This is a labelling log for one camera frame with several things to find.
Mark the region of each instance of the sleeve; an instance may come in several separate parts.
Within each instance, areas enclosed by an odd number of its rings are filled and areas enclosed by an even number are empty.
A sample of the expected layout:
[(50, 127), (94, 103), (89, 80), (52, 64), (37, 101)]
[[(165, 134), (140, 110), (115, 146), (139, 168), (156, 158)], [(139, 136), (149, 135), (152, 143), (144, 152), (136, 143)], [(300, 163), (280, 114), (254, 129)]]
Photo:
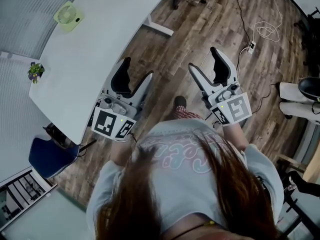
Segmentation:
[(93, 189), (86, 209), (86, 222), (91, 231), (95, 231), (95, 223), (99, 209), (112, 197), (114, 186), (122, 174), (124, 167), (108, 161), (101, 169), (99, 178)]
[(250, 144), (244, 151), (250, 172), (260, 176), (271, 198), (274, 222), (278, 222), (284, 202), (284, 187), (274, 164), (258, 148)]

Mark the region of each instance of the curved desk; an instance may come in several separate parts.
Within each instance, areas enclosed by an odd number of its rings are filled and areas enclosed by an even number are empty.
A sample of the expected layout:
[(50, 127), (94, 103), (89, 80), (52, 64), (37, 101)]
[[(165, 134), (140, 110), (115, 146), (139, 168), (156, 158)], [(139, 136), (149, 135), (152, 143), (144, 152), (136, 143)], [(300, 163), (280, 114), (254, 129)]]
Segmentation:
[(160, 1), (75, 0), (84, 19), (69, 33), (54, 29), (40, 57), (45, 72), (29, 96), (74, 143), (81, 143), (109, 72), (140, 26), (173, 34), (151, 20)]

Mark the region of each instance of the light blue sweatshirt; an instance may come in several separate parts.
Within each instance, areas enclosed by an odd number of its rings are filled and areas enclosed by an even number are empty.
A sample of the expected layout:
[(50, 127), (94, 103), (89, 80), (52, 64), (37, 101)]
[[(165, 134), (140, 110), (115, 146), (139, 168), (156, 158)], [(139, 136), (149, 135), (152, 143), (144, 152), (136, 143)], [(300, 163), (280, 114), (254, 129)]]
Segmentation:
[[(193, 213), (204, 214), (227, 228), (218, 203), (215, 177), (195, 135), (201, 139), (204, 136), (217, 156), (219, 150), (214, 140), (225, 146), (221, 137), (202, 119), (160, 122), (138, 143), (142, 148), (156, 146), (157, 149), (151, 182), (162, 218), (162, 232)], [(277, 223), (284, 190), (275, 166), (253, 144), (242, 153), (234, 150), (247, 169), (263, 180), (270, 194), (274, 223)], [(92, 231), (101, 206), (110, 200), (123, 172), (124, 168), (112, 161), (103, 166), (86, 211)]]

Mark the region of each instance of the blue chair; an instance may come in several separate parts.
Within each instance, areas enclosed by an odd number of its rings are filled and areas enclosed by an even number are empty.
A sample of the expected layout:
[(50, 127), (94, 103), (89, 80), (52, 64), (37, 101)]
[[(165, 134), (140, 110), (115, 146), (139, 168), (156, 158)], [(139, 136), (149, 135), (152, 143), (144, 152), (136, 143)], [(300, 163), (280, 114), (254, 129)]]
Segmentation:
[(30, 149), (29, 163), (43, 178), (52, 178), (76, 161), (79, 153), (96, 141), (95, 139), (83, 147), (75, 145), (63, 149), (55, 144), (52, 139), (34, 138)]

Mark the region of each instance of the floor outlet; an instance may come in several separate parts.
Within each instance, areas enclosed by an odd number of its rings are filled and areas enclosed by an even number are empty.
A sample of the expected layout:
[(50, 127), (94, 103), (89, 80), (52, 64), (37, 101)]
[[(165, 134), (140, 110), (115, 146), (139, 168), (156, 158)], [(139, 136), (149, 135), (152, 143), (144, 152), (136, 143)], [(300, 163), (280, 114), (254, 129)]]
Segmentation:
[(252, 54), (256, 48), (256, 42), (252, 41), (250, 44), (250, 48), (248, 49), (248, 53)]

